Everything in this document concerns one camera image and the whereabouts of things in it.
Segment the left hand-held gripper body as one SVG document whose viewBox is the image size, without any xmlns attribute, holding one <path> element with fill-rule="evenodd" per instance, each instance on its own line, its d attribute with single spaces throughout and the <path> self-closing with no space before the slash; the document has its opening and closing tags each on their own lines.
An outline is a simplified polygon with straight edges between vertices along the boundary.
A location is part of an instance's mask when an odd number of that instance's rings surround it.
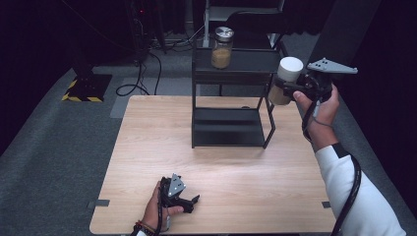
<svg viewBox="0 0 417 236">
<path fill-rule="evenodd" d="M 184 212 L 191 213 L 194 210 L 194 204 L 191 200 L 180 198 L 180 194 L 185 190 L 186 185 L 181 177 L 173 173 L 170 177 L 169 187 L 160 186 L 160 199 L 163 207 L 182 207 Z"/>
</svg>

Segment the black stand base striped edge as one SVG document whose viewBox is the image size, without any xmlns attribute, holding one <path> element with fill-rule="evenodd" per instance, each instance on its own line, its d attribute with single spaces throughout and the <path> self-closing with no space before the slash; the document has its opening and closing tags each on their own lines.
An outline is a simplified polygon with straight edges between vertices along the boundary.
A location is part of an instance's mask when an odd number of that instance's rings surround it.
<svg viewBox="0 0 417 236">
<path fill-rule="evenodd" d="M 103 102 L 112 76 L 95 74 L 85 64 L 75 64 L 72 69 L 76 73 L 76 77 L 69 84 L 62 100 Z"/>
</svg>

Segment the glass jar with white lid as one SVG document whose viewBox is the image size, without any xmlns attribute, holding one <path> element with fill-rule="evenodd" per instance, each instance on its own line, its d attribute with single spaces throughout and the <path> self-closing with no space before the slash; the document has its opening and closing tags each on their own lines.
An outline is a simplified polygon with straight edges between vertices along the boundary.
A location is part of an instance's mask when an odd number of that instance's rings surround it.
<svg viewBox="0 0 417 236">
<path fill-rule="evenodd" d="M 284 94 L 281 86 L 284 82 L 295 83 L 303 68 L 303 62 L 296 57 L 288 56 L 280 60 L 277 74 L 272 80 L 268 93 L 268 99 L 273 105 L 287 105 L 291 101 L 291 98 Z"/>
</svg>

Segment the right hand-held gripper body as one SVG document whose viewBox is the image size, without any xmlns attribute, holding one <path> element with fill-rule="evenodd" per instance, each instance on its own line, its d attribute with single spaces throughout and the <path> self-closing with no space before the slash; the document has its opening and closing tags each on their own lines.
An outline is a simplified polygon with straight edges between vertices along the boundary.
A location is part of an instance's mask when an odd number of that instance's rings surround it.
<svg viewBox="0 0 417 236">
<path fill-rule="evenodd" d="M 302 91 L 311 100 L 324 102 L 331 97 L 333 75 L 354 75 L 357 73 L 357 68 L 348 67 L 323 58 L 307 65 L 307 73 L 297 80 L 296 90 Z"/>
</svg>

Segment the light grey floor mat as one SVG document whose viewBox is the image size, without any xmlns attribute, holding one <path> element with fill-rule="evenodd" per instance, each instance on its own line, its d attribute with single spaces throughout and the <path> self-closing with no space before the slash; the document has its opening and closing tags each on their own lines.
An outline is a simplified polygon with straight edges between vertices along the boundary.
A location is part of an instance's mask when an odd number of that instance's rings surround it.
<svg viewBox="0 0 417 236">
<path fill-rule="evenodd" d="M 122 118 L 132 95 L 191 95 L 190 78 L 126 78 L 116 87 L 116 99 L 110 111 L 111 118 Z"/>
</svg>

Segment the black chair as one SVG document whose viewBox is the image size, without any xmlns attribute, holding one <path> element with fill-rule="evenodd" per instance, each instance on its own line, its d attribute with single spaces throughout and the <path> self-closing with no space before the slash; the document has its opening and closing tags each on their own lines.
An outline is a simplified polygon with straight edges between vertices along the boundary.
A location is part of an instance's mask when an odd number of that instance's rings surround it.
<svg viewBox="0 0 417 236">
<path fill-rule="evenodd" d="M 226 25 L 234 30 L 234 48 L 277 50 L 289 30 L 282 12 L 238 11 L 228 17 Z"/>
</svg>

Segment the black metal shelf rack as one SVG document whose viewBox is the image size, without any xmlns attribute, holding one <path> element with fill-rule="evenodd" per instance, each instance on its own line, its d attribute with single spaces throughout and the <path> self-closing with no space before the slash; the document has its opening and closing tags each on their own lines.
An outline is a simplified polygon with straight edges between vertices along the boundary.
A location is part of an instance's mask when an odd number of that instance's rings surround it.
<svg viewBox="0 0 417 236">
<path fill-rule="evenodd" d="M 284 49 L 237 48 L 225 69 L 210 62 L 211 50 L 196 46 L 192 53 L 192 146 L 195 147 L 261 147 L 266 148 L 275 130 L 268 92 Z M 197 86 L 261 86 L 255 107 L 201 107 L 197 104 Z M 265 133 L 261 106 L 267 109 L 271 132 Z"/>
</svg>

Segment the grey panel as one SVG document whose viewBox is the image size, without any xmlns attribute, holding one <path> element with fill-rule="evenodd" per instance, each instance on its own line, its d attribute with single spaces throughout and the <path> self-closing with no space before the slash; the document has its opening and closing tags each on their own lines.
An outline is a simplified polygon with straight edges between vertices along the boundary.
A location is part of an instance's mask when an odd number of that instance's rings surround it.
<svg viewBox="0 0 417 236">
<path fill-rule="evenodd" d="M 335 0 L 309 61 L 327 58 L 360 69 L 356 54 L 382 0 Z"/>
</svg>

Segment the white desk frame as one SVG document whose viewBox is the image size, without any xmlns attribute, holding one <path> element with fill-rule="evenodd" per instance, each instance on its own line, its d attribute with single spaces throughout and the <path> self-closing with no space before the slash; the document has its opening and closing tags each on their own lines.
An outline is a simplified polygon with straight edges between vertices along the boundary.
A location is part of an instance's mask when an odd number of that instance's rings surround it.
<svg viewBox="0 0 417 236">
<path fill-rule="evenodd" d="M 210 0 L 206 0 L 204 12 L 204 37 L 203 47 L 208 48 L 210 43 L 209 24 L 211 22 L 226 22 L 235 12 L 275 13 L 283 10 L 285 0 L 277 0 L 275 7 L 242 7 L 242 6 L 213 6 Z"/>
</svg>

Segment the person's left hand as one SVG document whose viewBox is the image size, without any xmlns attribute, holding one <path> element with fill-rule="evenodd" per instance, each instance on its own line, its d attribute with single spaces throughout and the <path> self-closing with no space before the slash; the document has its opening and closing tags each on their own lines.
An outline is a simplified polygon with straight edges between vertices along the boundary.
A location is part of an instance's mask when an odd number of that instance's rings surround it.
<svg viewBox="0 0 417 236">
<path fill-rule="evenodd" d="M 164 207 L 162 209 L 162 217 L 159 217 L 158 213 L 158 196 L 159 196 L 159 187 L 160 182 L 156 183 L 156 186 L 153 190 L 153 193 L 149 199 L 149 202 L 146 206 L 144 216 L 142 218 L 142 223 L 147 227 L 156 230 L 158 223 L 160 225 L 160 231 L 167 231 L 171 226 L 171 219 L 174 215 L 182 213 L 183 208 L 181 206 L 172 206 Z"/>
</svg>

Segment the person's right hand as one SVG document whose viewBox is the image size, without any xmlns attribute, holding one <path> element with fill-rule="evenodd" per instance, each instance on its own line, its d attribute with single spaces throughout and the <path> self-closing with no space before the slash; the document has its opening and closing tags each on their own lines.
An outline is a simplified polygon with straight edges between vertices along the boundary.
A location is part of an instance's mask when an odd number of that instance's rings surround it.
<svg viewBox="0 0 417 236">
<path fill-rule="evenodd" d="M 314 150 L 336 144 L 338 139 L 332 127 L 339 106 L 338 90 L 336 86 L 332 86 L 331 97 L 329 100 L 314 106 L 317 110 L 316 117 L 308 112 L 313 104 L 312 100 L 301 91 L 294 91 L 293 96 L 298 106 L 304 112 L 303 119 L 305 119 L 306 122 L 302 127 L 302 130 L 309 135 Z"/>
</svg>

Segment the dark equipment rack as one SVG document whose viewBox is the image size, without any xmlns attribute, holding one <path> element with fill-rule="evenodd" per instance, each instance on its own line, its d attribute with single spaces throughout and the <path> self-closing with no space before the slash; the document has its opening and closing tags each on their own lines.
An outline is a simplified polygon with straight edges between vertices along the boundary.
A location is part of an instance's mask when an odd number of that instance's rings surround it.
<svg viewBox="0 0 417 236">
<path fill-rule="evenodd" d="M 124 0 L 124 3 L 135 51 L 145 55 L 155 39 L 159 48 L 165 52 L 161 0 Z"/>
</svg>

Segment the glass jar with silver lid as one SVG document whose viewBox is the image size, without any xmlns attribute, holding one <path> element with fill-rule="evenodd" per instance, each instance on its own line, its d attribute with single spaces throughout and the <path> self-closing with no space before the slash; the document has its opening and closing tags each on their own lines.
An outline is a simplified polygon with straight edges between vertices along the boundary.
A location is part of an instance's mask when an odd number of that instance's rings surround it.
<svg viewBox="0 0 417 236">
<path fill-rule="evenodd" d="M 234 30 L 218 27 L 214 31 L 214 45 L 211 50 L 211 64 L 216 69 L 226 68 L 231 59 Z"/>
</svg>

